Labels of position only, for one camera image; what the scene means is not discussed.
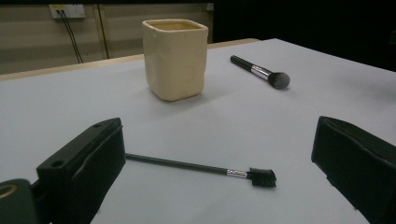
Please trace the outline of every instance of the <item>power cord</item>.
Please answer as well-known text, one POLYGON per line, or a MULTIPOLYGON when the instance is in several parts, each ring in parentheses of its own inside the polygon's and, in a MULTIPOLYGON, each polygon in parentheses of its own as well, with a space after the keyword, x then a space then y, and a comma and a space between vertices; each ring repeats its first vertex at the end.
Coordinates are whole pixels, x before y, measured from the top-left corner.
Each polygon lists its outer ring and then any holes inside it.
POLYGON ((76 57, 77 57, 78 63, 84 63, 82 61, 81 55, 79 54, 78 47, 77 47, 77 42, 76 42, 76 39, 74 37, 73 30, 70 27, 69 21, 68 21, 68 19, 66 17, 66 14, 62 10, 57 10, 56 12, 61 16, 62 21, 64 22, 64 26, 66 27, 67 33, 69 33, 70 40, 72 41, 73 49, 74 49, 74 51, 76 53, 76 57))

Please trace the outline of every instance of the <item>beige cup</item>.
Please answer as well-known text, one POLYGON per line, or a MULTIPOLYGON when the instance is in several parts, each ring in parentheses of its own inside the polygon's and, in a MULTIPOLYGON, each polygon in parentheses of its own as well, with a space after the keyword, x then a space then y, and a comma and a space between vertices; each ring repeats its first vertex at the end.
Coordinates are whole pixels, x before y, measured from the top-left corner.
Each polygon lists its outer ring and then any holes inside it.
POLYGON ((143 21, 146 80, 158 97, 177 101, 202 92, 207 34, 194 21, 143 21))

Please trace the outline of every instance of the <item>black thin handle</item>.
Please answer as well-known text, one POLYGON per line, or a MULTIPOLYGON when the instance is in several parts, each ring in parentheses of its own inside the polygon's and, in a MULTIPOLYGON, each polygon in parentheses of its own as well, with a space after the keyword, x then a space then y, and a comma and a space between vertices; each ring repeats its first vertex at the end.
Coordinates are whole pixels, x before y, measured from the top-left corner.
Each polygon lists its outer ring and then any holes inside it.
POLYGON ((152 157, 139 156, 130 153, 125 153, 125 157, 127 160, 131 160, 131 161, 142 161, 157 165, 165 165, 165 166, 171 166, 171 167, 182 168, 187 170, 201 171, 216 175, 227 175, 227 169, 224 168, 204 166, 204 165, 192 164, 182 161, 169 161, 169 160, 157 159, 152 157))
POLYGON ((236 57, 235 55, 231 56, 230 60, 232 63, 248 70, 249 72, 251 72, 251 67, 254 65, 253 63, 250 63, 248 61, 236 57))

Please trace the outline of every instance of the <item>brush head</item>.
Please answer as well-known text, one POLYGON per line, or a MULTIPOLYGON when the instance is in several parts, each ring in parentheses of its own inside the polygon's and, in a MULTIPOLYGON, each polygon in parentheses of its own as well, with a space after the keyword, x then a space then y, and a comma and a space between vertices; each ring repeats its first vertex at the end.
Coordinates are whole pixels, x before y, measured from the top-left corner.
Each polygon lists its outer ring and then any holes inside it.
POLYGON ((272 170, 250 168, 250 172, 247 172, 247 179, 251 179, 251 183, 255 187, 268 189, 276 187, 276 176, 272 170))
POLYGON ((268 76, 268 82, 277 90, 283 90, 290 84, 290 77, 286 73, 274 72, 268 76))

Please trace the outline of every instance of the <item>brush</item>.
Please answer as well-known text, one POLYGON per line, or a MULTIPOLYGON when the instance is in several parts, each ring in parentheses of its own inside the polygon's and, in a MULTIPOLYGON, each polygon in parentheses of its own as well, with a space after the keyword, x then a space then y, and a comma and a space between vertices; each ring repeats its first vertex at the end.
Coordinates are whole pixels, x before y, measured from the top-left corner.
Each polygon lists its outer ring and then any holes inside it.
POLYGON ((253 73, 257 77, 260 77, 273 86, 277 90, 283 90, 287 88, 290 84, 290 77, 286 73, 282 72, 271 72, 268 69, 255 65, 253 63, 247 62, 235 55, 231 56, 231 62, 244 68, 245 70, 253 73))
POLYGON ((186 163, 182 161, 169 161, 169 160, 139 156, 130 153, 125 153, 125 157, 127 160, 131 160, 131 161, 142 161, 142 162, 171 166, 171 167, 182 168, 187 170, 201 171, 216 175, 242 177, 245 179, 250 179, 252 181, 252 185, 255 187, 263 187, 263 188, 271 188, 271 189, 276 187, 276 176, 272 170, 250 168, 250 171, 245 172, 245 171, 230 170, 219 167, 186 163))

